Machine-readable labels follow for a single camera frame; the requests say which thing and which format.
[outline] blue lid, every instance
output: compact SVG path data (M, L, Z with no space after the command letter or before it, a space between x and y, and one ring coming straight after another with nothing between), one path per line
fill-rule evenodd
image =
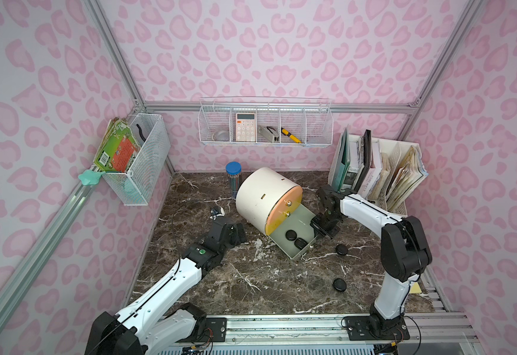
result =
M236 175L241 172L241 164L236 161L230 162L225 168L227 170L227 174L229 175Z

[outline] book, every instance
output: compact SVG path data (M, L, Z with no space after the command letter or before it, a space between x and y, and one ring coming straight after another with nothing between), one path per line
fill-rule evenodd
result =
M332 166L328 174L328 184L331 185L333 190L339 191L341 189L349 169L350 160L349 134L346 128L339 138L338 147L333 155Z
M108 124L93 164L100 171L125 173L130 169L139 151L140 145L128 123L115 118Z
M419 150L411 146L397 167L393 181L387 190L387 208L396 209L428 176Z
M357 192L361 197L367 199L369 192L373 189L376 181L379 179L382 168L381 149L379 147L379 142L374 140L371 142L371 164L367 175L363 179L362 187Z
M341 186L342 190L345 188L351 188L357 174L359 173L359 142L352 141L351 136L349 136L349 156L351 160L349 162L349 169L347 169L346 178Z
M365 180L365 177L367 176L367 173L369 172L369 168L371 166L371 131L365 130L361 144L361 155L359 159L360 171L359 174L357 174L356 176L354 187L352 188L354 194L357 194L358 191L361 189L362 183Z
M391 173L391 162L389 160L389 154L381 153L381 163L383 168L381 169L381 173L379 174L379 179L376 181L375 186L367 196L368 200L376 201L379 199L379 195L381 194L381 190L383 186L387 182L387 179Z

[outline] yellow paper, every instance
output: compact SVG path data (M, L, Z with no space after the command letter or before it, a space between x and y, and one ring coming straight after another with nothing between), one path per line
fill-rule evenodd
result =
M409 293L422 293L422 290L420 289L420 285L418 284L418 282L412 284Z

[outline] calculator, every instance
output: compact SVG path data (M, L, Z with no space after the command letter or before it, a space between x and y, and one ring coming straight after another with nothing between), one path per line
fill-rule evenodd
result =
M256 142L254 112L238 112L235 117L235 139L237 142Z

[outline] pink leopard print wall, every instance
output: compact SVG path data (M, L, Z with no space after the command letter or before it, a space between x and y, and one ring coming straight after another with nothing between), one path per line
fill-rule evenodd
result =
M148 101L415 99L465 0L103 0Z
M517 355L517 1L487 4L409 140L434 274L488 354Z
M368 129L379 138L394 138L406 115L334 114L333 145L300 146L205 146L199 141L197 112L162 113L171 149L168 157L179 172L225 171L230 161L244 170L271 167L275 170L329 170L339 135L347 127L352 134Z
M81 1L0 1L0 289L91 166L107 119L131 107ZM101 181L0 336L0 355L83 353L92 318L121 307L169 180L139 208Z

